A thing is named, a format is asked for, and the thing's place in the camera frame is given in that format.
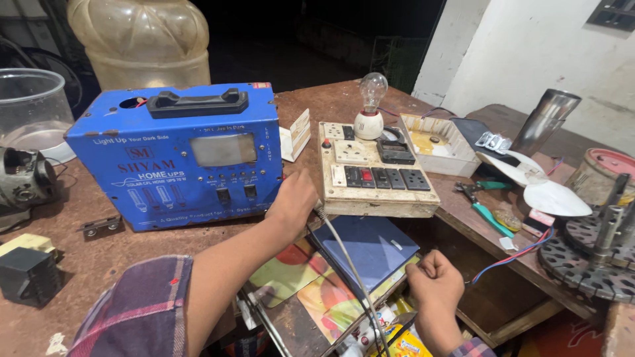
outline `large plastic bottle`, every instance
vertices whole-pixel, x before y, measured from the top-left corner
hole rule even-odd
[[[203,14],[187,0],[70,0],[102,90],[210,84]]]

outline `perforated metal disc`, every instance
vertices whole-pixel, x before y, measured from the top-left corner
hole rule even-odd
[[[566,223],[565,236],[575,245],[591,254],[593,245],[598,239],[599,229],[602,220],[597,217],[587,216],[581,219],[570,220]],[[635,238],[618,244],[620,238],[616,236],[613,240],[613,257],[611,264],[618,267],[625,267],[635,271]]]
[[[558,280],[587,295],[635,304],[635,273],[615,267],[592,267],[585,256],[552,238],[538,251],[538,260]]]

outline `transparent plastic container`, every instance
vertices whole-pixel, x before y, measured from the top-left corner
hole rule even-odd
[[[64,140],[75,123],[64,83],[42,69],[0,69],[0,146],[39,150],[61,162],[74,158]]]
[[[102,90],[210,84],[203,14],[187,0],[70,0]]]

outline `green handled pliers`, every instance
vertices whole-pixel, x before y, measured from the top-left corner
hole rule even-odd
[[[472,208],[475,209],[482,218],[484,218],[492,227],[494,227],[501,234],[506,235],[507,237],[513,238],[514,233],[507,229],[502,224],[498,223],[491,212],[487,209],[487,207],[481,205],[481,203],[476,199],[474,192],[481,190],[490,190],[490,189],[511,189],[512,186],[510,184],[504,184],[502,182],[490,182],[490,181],[477,181],[476,185],[468,185],[464,184],[460,181],[454,185],[454,189],[457,191],[462,191],[467,198],[472,201]]]

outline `white wall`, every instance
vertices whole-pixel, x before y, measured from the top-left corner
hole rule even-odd
[[[490,0],[447,0],[412,95],[440,105]]]
[[[547,88],[568,90],[583,100],[563,128],[635,155],[635,35],[586,24],[598,3],[491,0],[442,105],[528,114]]]

